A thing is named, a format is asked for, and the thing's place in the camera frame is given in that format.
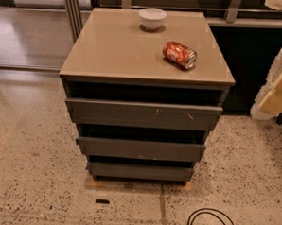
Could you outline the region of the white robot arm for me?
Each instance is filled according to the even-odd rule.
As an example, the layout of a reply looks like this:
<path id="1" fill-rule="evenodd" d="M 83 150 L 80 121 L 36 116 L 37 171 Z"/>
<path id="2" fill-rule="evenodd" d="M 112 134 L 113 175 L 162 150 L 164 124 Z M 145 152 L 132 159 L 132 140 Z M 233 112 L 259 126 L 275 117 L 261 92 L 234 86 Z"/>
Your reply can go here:
<path id="1" fill-rule="evenodd" d="M 282 0 L 265 0 L 270 9 L 282 10 Z M 258 120 L 269 120 L 282 113 L 282 49 L 274 57 L 271 69 L 255 98 L 250 115 Z"/>

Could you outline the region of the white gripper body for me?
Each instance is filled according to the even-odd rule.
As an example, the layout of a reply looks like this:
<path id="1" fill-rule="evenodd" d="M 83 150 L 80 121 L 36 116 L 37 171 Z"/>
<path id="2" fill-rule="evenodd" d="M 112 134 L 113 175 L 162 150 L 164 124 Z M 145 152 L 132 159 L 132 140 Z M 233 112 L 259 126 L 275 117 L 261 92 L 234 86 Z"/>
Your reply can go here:
<path id="1" fill-rule="evenodd" d="M 282 71 L 282 49 L 280 49 L 279 53 L 273 59 L 273 63 L 271 65 L 270 70 L 266 76 L 266 83 L 265 85 L 261 86 L 258 93 L 256 94 L 255 103 L 250 109 L 250 115 L 258 120 L 269 120 L 273 117 L 277 117 L 277 115 L 270 115 L 267 113 L 262 112 L 258 107 L 259 103 L 263 100 L 264 96 L 268 92 L 278 93 L 276 90 L 273 89 L 273 84 L 279 77 Z"/>

